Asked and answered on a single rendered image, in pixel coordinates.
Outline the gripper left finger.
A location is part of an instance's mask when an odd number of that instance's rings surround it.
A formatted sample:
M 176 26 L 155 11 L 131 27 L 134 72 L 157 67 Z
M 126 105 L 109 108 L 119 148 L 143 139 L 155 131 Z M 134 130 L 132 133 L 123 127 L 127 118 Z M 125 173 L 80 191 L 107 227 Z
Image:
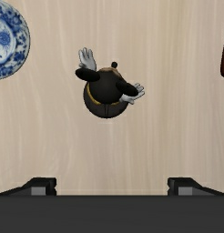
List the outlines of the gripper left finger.
M 55 177 L 33 177 L 21 187 L 0 193 L 0 196 L 55 196 Z

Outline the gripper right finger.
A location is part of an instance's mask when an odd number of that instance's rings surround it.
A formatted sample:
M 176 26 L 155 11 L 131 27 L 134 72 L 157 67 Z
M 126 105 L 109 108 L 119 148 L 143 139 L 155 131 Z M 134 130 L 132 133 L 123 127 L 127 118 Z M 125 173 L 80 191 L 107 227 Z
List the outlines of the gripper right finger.
M 169 177 L 169 196 L 224 196 L 224 193 L 201 186 L 191 177 Z

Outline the blue and white plate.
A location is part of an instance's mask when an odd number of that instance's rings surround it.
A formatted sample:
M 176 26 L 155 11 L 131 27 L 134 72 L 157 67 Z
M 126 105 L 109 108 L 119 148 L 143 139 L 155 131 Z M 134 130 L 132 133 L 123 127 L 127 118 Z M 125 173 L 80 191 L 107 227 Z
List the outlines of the blue and white plate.
M 30 50 L 30 32 L 23 16 L 0 0 L 0 80 L 17 72 Z

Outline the small toy figure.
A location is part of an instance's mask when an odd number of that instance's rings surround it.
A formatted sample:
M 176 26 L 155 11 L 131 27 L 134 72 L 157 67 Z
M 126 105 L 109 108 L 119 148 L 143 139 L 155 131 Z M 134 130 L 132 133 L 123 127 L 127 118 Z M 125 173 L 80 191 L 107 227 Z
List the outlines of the small toy figure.
M 84 80 L 83 98 L 87 109 L 96 117 L 113 118 L 122 114 L 128 105 L 145 94 L 141 84 L 129 84 L 117 71 L 117 62 L 110 67 L 97 70 L 97 63 L 91 49 L 78 52 L 79 68 L 76 76 Z

